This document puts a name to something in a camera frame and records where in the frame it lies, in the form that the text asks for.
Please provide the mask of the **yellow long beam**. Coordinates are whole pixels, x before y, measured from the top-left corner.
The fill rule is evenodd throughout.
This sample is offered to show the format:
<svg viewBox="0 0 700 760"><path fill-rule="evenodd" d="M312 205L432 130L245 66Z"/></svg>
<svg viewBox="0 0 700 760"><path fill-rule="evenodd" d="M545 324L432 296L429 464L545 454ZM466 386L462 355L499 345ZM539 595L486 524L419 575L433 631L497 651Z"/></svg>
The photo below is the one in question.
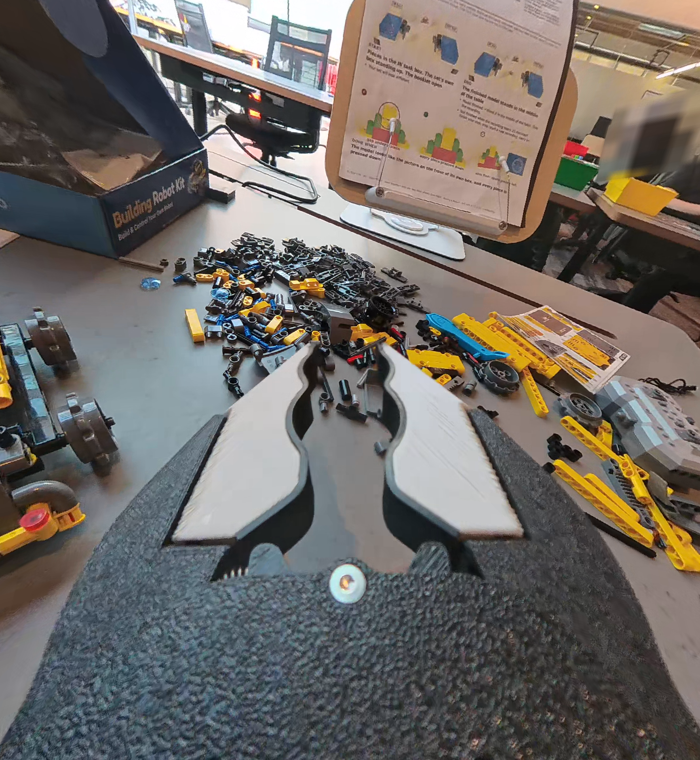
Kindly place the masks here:
<svg viewBox="0 0 700 760"><path fill-rule="evenodd" d="M548 405L539 391L539 387L529 367L519 372L519 380L535 415L543 419L547 417L549 414Z"/></svg>

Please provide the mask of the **pile of toy building pieces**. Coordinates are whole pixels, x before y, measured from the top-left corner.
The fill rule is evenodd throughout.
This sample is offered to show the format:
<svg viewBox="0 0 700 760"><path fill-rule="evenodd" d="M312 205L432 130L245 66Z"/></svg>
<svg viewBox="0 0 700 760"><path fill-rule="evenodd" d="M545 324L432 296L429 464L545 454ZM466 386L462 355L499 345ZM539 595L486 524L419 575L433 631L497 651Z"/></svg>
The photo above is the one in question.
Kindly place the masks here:
<svg viewBox="0 0 700 760"><path fill-rule="evenodd" d="M236 398L244 394L238 370L245 352L270 373L309 345L320 352L321 415L337 406L348 419L366 420L348 381L330 381L327 375L336 360L361 371L376 369L377 350L384 344L406 359L409 348L457 355L466 368L462 376L424 374L451 392L476 389L467 376L477 361L429 327L419 286L398 268L377 271L337 245L313 247L291 238L277 246L268 237L242 233L226 249L200 249L193 270L187 271L184 258L175 261L174 270L176 286L211 286L204 312L196 311L205 342L222 342L224 384Z"/></svg>

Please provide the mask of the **black office chair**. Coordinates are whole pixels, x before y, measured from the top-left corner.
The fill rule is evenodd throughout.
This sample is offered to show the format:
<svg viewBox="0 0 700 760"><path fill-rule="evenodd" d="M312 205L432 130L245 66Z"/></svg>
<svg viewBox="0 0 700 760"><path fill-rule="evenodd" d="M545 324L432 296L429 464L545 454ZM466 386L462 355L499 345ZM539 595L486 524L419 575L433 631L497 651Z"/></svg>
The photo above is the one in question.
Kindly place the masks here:
<svg viewBox="0 0 700 760"><path fill-rule="evenodd" d="M272 17L262 71L311 94L326 94L332 31ZM270 166L289 154L311 154L320 142L322 113L307 103L242 84L241 112L229 113L225 124L250 141Z"/></svg>

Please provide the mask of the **green storage bin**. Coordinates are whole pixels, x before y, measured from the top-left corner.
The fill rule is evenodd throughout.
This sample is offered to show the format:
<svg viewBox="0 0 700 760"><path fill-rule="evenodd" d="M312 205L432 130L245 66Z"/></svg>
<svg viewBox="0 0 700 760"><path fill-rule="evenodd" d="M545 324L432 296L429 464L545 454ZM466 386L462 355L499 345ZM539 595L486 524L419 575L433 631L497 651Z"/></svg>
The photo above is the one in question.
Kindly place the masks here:
<svg viewBox="0 0 700 760"><path fill-rule="evenodd" d="M578 157L563 156L554 183L576 191L583 191L595 179L599 165Z"/></svg>

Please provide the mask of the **yellow storage bin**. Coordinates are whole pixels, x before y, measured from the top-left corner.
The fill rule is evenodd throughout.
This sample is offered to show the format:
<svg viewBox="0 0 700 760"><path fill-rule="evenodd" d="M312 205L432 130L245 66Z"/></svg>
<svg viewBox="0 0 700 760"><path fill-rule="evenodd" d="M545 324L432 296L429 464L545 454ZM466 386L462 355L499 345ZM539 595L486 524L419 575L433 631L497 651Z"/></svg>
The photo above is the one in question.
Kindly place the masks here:
<svg viewBox="0 0 700 760"><path fill-rule="evenodd" d="M678 192L634 177L621 177L609 180L603 196L631 211L656 216L678 197Z"/></svg>

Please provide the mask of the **dark blue cardboard kit box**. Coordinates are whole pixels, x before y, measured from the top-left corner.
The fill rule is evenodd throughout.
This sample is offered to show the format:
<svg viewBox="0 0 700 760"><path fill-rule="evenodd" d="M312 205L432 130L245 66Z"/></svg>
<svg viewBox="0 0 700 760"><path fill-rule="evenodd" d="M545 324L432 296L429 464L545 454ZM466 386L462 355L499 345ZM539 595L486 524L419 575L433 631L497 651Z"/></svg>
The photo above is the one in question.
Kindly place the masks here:
<svg viewBox="0 0 700 760"><path fill-rule="evenodd" d="M109 2L0 2L0 229L118 258L202 203L207 158Z"/></svg>

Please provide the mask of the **grey desk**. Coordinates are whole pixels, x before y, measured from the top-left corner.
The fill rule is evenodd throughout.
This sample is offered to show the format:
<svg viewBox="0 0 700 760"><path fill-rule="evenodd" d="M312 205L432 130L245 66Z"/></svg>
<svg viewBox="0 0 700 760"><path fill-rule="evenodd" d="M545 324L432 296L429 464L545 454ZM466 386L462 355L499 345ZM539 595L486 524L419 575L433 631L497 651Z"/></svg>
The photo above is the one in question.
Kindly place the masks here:
<svg viewBox="0 0 700 760"><path fill-rule="evenodd" d="M681 400L700 427L700 349L682 330L570 284L466 247L450 262L394 249L338 224L345 203L320 189L318 211L293 207L239 188L226 206L206 202L132 253L141 261L189 257L222 247L243 232L280 242L334 244L398 268L421 287L420 299L445 316L515 315L548 305L580 324L610 334L630 354L624 374L663 381L684 378L697 393ZM47 458L48 475L76 491L86 521L73 531L29 546L0 562L0 742L38 669L52 628L75 580L106 530L136 494L215 413L230 404L222 387L220 344L195 345L184 310L202 311L201 287L140 288L144 275L120 263L34 239L0 249L0 322L21 321L40 306L59 315L79 368L42 385L56 406L67 392L94 397L117 425L120 459L106 477L70 451ZM604 536L647 614L662 658L700 723L700 574L675 570L663 553L647 559Z"/></svg>

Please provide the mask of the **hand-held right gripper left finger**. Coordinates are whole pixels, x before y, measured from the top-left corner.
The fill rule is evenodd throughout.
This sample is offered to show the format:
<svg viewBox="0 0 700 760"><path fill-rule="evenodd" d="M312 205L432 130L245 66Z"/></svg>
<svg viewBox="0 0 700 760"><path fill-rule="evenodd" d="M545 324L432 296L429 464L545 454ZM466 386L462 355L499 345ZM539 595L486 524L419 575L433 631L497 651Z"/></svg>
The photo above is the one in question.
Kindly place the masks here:
<svg viewBox="0 0 700 760"><path fill-rule="evenodd" d="M304 437L320 352L298 349L224 414L171 527L171 546L222 546L235 561L261 544L288 553L314 519Z"/></svg>

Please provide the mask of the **wooden document stand with sheet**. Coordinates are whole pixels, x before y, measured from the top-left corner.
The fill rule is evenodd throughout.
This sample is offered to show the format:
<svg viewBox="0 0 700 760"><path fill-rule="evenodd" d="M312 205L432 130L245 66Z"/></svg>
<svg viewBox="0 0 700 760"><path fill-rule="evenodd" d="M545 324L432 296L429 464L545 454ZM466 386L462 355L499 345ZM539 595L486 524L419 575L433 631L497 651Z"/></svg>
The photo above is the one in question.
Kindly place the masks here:
<svg viewBox="0 0 700 760"><path fill-rule="evenodd" d="M576 1L348 9L326 147L345 201L516 244L542 222L576 108Z"/></svg>

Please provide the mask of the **black axle rod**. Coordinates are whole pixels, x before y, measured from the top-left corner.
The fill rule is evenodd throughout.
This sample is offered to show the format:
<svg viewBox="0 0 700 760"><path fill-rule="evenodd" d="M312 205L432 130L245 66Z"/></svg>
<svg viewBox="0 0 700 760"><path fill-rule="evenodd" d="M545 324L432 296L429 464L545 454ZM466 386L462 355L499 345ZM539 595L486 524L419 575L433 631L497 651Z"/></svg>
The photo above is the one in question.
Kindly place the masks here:
<svg viewBox="0 0 700 760"><path fill-rule="evenodd" d="M622 543L623 545L630 547L631 549L637 551L643 556L648 557L649 559L655 559L657 557L656 551L654 549L648 546L643 546L634 538L626 535L625 533L612 527L611 525L601 521L600 519L596 518L594 515L591 515L589 512L586 512L585 514L589 522L596 529L601 531L603 534L608 535L609 537L617 540L619 543Z"/></svg>

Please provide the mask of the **wood-edged background desk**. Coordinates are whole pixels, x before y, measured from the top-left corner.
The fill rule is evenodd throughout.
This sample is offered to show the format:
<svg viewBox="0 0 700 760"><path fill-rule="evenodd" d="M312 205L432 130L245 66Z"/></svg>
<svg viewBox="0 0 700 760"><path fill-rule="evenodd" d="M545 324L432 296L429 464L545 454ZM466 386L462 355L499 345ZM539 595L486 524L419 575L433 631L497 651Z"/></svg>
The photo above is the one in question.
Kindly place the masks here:
<svg viewBox="0 0 700 760"><path fill-rule="evenodd" d="M601 198L601 195L601 191L592 188L575 191L563 185L553 185L549 199L551 203L567 210L577 211L582 215L594 212L603 214L602 218L596 217L592 221L590 234L585 239L577 236L569 243L575 248L575 252L558 274L558 280L567 283L573 280L573 277L583 268L584 263L598 252L599 242L611 224L646 233L651 237L700 253L700 227L663 213L649 216L615 204L608 198Z"/></svg>
<svg viewBox="0 0 700 760"><path fill-rule="evenodd" d="M187 45L185 24L173 24L137 13L135 41L144 52L156 54L161 76L189 90L203 92L228 103L244 97L244 108L265 114L266 102L274 102L278 112L293 105L329 117L333 96L326 89L309 87L265 71L264 55L252 53L211 35L210 49Z"/></svg>

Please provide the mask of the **black cross connector piece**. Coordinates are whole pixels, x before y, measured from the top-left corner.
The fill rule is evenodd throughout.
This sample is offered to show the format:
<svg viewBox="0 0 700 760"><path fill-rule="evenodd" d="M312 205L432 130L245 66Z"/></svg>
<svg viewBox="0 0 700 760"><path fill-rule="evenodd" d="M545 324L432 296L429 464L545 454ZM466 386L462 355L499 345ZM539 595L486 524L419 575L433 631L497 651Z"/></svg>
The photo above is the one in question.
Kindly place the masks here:
<svg viewBox="0 0 700 760"><path fill-rule="evenodd" d="M575 463L579 461L583 456L583 452L564 443L559 434L550 435L546 439L546 442L548 458L552 461L566 460L568 462Z"/></svg>

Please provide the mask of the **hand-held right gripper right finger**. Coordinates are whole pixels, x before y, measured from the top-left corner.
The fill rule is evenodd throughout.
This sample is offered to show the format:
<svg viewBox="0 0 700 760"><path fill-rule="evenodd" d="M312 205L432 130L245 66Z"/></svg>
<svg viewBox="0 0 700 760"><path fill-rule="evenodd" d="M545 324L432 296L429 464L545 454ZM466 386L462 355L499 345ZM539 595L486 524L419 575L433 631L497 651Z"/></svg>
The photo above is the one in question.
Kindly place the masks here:
<svg viewBox="0 0 700 760"><path fill-rule="evenodd" d="M381 347L377 367L391 434L383 518L392 535L413 552L439 543L451 556L470 540L522 539L469 407L390 346Z"/></svg>

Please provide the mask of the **blue brick separator tool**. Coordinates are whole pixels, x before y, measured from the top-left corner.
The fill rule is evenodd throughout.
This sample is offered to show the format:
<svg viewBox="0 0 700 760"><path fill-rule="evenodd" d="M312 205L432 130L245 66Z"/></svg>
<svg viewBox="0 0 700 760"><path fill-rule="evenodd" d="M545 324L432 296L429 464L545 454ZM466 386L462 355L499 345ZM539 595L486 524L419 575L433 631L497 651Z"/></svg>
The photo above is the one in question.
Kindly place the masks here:
<svg viewBox="0 0 700 760"><path fill-rule="evenodd" d="M457 328L451 320L441 315L428 313L425 315L425 319L430 328L438 330L441 335L454 340L462 351L473 356L478 362L503 360L509 357L507 352L484 347L476 339L469 337L464 331Z"/></svg>

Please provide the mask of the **yellow perforated frame piece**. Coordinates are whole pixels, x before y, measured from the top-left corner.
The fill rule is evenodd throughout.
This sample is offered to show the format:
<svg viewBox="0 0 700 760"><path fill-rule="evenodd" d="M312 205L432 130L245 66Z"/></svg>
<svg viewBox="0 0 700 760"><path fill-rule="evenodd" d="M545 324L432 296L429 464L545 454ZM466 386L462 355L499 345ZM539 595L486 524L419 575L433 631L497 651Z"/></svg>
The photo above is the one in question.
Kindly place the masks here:
<svg viewBox="0 0 700 760"><path fill-rule="evenodd" d="M514 341L505 337L500 331L486 327L465 313L454 316L452 323L463 334L475 340L482 347L494 353L507 354L504 360L517 372L521 373L530 366L531 357L526 355Z"/></svg>
<svg viewBox="0 0 700 760"><path fill-rule="evenodd" d="M536 374L547 379L553 379L561 371L561 367L550 357L531 344L526 337L497 319L495 313L491 312L481 324L497 340L500 345L498 350L504 351L514 358L521 356L526 360L526 366Z"/></svg>

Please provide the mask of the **yellow grey sticker sheet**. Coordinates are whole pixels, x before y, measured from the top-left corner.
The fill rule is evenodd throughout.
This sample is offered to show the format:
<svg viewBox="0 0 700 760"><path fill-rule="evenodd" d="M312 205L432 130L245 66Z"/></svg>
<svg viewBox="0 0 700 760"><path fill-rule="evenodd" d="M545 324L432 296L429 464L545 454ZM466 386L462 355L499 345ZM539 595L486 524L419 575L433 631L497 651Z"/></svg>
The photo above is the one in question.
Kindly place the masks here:
<svg viewBox="0 0 700 760"><path fill-rule="evenodd" d="M594 394L621 374L630 360L605 337L577 324L550 306L518 315L490 316L550 359L582 388Z"/></svg>

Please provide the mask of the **yellow curved panel piece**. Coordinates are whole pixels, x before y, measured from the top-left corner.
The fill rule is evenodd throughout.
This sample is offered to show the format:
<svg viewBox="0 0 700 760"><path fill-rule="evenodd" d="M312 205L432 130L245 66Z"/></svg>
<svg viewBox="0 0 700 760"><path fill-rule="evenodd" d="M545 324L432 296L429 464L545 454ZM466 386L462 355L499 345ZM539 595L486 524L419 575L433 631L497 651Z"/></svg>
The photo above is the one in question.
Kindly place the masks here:
<svg viewBox="0 0 700 760"><path fill-rule="evenodd" d="M466 371L461 358L451 353L409 348L406 350L406 356L412 365L429 372L432 376L462 376Z"/></svg>

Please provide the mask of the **dark grey wheel hub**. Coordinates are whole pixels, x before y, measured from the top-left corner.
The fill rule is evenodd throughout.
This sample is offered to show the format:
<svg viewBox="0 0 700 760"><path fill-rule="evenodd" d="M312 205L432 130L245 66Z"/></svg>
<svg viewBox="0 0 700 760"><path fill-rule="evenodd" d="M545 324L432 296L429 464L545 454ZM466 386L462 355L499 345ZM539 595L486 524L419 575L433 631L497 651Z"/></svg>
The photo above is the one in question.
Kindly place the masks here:
<svg viewBox="0 0 700 760"><path fill-rule="evenodd" d="M478 381L489 391L507 396L519 389L519 374L511 365L499 359L481 362L476 367Z"/></svg>
<svg viewBox="0 0 700 760"><path fill-rule="evenodd" d="M603 421L599 405L583 394L562 394L557 398L556 407L561 417L569 416L592 432L596 431Z"/></svg>

